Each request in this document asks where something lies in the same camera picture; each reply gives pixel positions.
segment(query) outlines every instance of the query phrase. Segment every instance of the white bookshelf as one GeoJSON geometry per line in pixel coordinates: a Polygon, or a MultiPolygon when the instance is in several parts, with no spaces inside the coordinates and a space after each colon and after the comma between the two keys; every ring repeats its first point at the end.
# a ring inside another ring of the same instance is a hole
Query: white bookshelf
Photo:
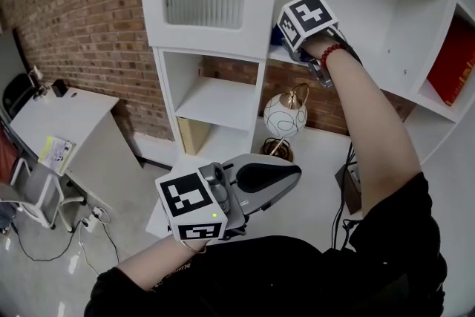
{"type": "MultiPolygon", "coordinates": [[[[198,154],[204,159],[250,151],[266,59],[293,62],[282,47],[269,46],[272,25],[288,1],[142,0],[163,98],[182,153],[176,117],[213,125],[198,154]],[[258,65],[256,84],[200,78],[202,55],[253,62],[258,65]]],[[[427,81],[454,14],[475,25],[475,0],[326,1],[378,86],[417,104],[406,126],[419,156],[427,159],[475,100],[474,74],[451,107],[427,81]]]]}

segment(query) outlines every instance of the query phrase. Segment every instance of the hand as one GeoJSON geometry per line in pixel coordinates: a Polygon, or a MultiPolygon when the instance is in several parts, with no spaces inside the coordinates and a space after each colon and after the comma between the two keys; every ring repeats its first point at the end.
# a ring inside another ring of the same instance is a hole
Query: hand
{"type": "Polygon", "coordinates": [[[336,41],[323,33],[311,36],[302,44],[302,48],[316,59],[320,59],[325,51],[336,44],[336,41]]]}

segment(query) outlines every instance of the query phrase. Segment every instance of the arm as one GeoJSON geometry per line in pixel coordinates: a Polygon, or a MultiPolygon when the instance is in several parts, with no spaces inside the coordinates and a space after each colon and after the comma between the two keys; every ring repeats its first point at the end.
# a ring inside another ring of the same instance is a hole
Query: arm
{"type": "MultiPolygon", "coordinates": [[[[187,241],[192,249],[202,251],[208,241],[187,241]]],[[[154,245],[120,263],[117,268],[124,272],[143,290],[152,287],[182,266],[195,255],[173,235],[156,242],[154,245]]]]}
{"type": "MultiPolygon", "coordinates": [[[[317,35],[304,49],[316,58],[335,42],[317,35]]],[[[399,115],[366,70],[345,50],[327,58],[341,100],[361,175],[362,209],[392,195],[421,171],[419,159],[399,115]]]]}

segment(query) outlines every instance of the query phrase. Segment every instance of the gray tile floor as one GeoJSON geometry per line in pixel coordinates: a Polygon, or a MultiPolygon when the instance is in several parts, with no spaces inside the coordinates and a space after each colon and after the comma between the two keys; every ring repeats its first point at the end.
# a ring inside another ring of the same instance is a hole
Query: gray tile floor
{"type": "MultiPolygon", "coordinates": [[[[157,240],[145,232],[148,218],[157,202],[154,179],[168,171],[144,165],[144,186],[131,192],[122,202],[127,212],[111,214],[109,234],[117,245],[121,260],[145,249],[157,240]]],[[[93,206],[101,206],[89,198],[93,206]]],[[[74,206],[68,211],[76,223],[90,214],[87,206],[74,206]]],[[[60,219],[51,231],[29,219],[23,213],[15,218],[23,247],[34,258],[52,258],[66,247],[70,234],[60,219]]],[[[81,240],[89,262],[97,272],[117,264],[114,248],[104,229],[98,225],[92,234],[82,229],[81,240]]],[[[0,315],[1,317],[79,317],[84,313],[96,274],[85,263],[79,245],[79,232],[73,237],[69,250],[51,262],[32,262],[19,246],[11,231],[0,236],[0,315]]]]}

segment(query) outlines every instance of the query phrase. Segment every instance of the black sleeve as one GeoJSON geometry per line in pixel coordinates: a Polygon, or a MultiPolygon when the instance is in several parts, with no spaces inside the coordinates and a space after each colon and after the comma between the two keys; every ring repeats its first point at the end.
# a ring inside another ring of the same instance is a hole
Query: black sleeve
{"type": "Polygon", "coordinates": [[[146,316],[149,296],[148,292],[114,267],[97,278],[84,316],[146,316]]]}
{"type": "Polygon", "coordinates": [[[447,264],[439,252],[440,232],[431,209],[428,182],[419,173],[370,210],[350,243],[372,262],[407,273],[414,293],[443,297],[447,264]]]}

